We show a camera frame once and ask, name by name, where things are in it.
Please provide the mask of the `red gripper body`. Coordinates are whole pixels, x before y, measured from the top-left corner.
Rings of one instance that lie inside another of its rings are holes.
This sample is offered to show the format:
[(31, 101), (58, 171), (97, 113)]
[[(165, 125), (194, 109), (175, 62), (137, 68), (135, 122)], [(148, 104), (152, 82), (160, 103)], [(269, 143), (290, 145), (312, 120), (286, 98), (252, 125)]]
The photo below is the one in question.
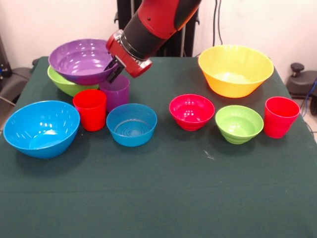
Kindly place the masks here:
[(143, 60), (133, 56), (124, 46), (123, 30), (116, 31), (107, 41), (106, 49), (110, 56), (117, 56), (120, 66), (132, 77), (138, 77), (152, 66), (150, 59)]

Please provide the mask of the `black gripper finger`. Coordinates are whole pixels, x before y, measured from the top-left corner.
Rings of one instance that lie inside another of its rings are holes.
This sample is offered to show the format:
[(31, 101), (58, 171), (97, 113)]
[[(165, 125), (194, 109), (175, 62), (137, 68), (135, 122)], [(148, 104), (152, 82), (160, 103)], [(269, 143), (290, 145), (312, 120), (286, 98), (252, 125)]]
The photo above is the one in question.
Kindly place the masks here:
[(117, 59), (117, 56), (111, 56), (111, 61), (105, 67), (104, 71), (110, 70), (112, 68), (114, 68), (115, 72), (119, 72), (120, 71), (120, 62)]
[(116, 80), (116, 78), (121, 74), (122, 71), (123, 67), (118, 66), (111, 74), (108, 75), (106, 81), (112, 84)]

